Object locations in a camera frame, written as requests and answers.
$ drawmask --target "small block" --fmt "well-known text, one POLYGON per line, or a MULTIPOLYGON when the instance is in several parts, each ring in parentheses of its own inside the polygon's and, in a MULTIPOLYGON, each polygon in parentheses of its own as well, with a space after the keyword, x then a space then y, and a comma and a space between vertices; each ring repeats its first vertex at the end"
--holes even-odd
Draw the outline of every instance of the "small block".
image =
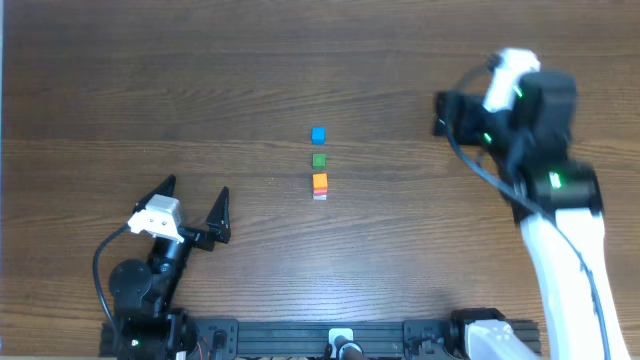
POLYGON ((312 161, 313 170, 323 171, 327 168, 327 155, 326 154, 313 154, 312 161))
POLYGON ((327 174, 313 174, 313 191, 329 190, 327 174))
POLYGON ((324 145, 327 141, 327 130, 325 128, 313 128, 311 130, 311 143, 314 145, 324 145))

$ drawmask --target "orange cube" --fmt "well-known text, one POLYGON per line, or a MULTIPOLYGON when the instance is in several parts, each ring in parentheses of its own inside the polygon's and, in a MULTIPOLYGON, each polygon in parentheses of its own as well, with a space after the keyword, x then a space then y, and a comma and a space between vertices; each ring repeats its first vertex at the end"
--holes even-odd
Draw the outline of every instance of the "orange cube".
POLYGON ((328 191, 327 174, 313 174, 313 191, 328 191))

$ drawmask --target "wooden surface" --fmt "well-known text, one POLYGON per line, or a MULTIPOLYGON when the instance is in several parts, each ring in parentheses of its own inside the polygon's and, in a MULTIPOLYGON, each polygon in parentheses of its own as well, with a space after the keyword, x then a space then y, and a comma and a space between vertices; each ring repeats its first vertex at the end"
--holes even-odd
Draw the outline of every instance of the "wooden surface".
MULTIPOLYGON (((195 252, 176 305, 240 320, 402 320, 495 306, 543 321, 499 195, 430 136, 432 95, 504 46, 574 74, 573 153, 640 354, 640 4, 499 0, 7 0, 4 355, 97 352, 100 241, 175 173, 188 222, 231 189, 233 236, 195 252), (310 144, 326 127, 328 145, 310 144), (311 197, 328 155, 329 200, 311 197)), ((152 240, 104 253, 103 281, 152 240)))

